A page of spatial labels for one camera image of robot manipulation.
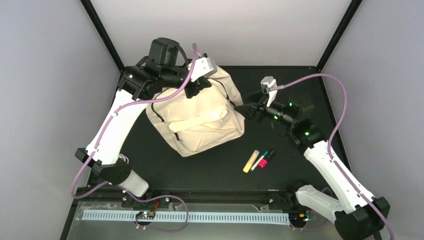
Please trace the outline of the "beige canvas backpack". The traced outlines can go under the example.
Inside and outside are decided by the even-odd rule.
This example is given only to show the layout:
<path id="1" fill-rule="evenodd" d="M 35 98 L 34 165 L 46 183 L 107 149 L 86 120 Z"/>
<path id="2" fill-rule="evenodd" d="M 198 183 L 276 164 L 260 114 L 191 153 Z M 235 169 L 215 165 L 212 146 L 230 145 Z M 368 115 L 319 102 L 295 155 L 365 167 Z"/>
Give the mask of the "beige canvas backpack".
<path id="1" fill-rule="evenodd" d="M 189 157 L 245 133 L 245 118 L 235 111 L 242 96 L 230 74 L 221 67 L 208 78 L 211 87 L 187 98 L 184 91 L 170 100 L 150 103 L 146 115 L 166 143 Z"/>

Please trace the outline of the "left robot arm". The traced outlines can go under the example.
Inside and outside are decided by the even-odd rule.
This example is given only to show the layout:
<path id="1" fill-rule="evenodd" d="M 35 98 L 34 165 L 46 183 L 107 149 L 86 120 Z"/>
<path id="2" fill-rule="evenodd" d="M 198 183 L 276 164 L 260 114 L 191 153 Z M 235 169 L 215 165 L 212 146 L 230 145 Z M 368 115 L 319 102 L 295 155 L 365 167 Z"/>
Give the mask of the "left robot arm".
<path id="1" fill-rule="evenodd" d="M 159 37 L 152 41 L 148 55 L 121 71 L 101 128 L 87 147 L 75 153 L 84 168 L 135 197 L 146 193 L 149 184 L 120 156 L 121 149 L 149 104 L 169 103 L 180 93 L 190 99 L 211 86 L 208 77 L 218 70 L 215 61 L 195 44 L 192 49 L 193 56 L 188 58 L 177 41 Z"/>

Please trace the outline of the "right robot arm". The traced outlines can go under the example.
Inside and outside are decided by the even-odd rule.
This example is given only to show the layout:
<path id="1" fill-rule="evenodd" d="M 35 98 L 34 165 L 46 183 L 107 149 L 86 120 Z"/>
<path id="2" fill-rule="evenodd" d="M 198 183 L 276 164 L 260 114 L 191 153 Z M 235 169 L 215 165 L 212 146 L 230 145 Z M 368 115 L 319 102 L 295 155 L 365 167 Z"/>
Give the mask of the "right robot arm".
<path id="1" fill-rule="evenodd" d="M 250 96 L 248 103 L 235 110 L 248 120 L 261 122 L 268 118 L 286 127 L 295 148 L 325 179 L 333 195 L 306 184 L 286 193 L 285 204 L 293 210 L 307 207 L 334 224 L 344 240 L 364 240 L 382 229 L 391 239 L 394 231 L 387 218 L 390 204 L 384 197 L 375 197 L 343 164 L 332 148 L 332 139 L 325 138 L 312 122 L 314 104 L 304 92 L 292 92 L 286 103 L 276 102 L 280 86 L 274 77 L 260 82 L 261 90 Z"/>

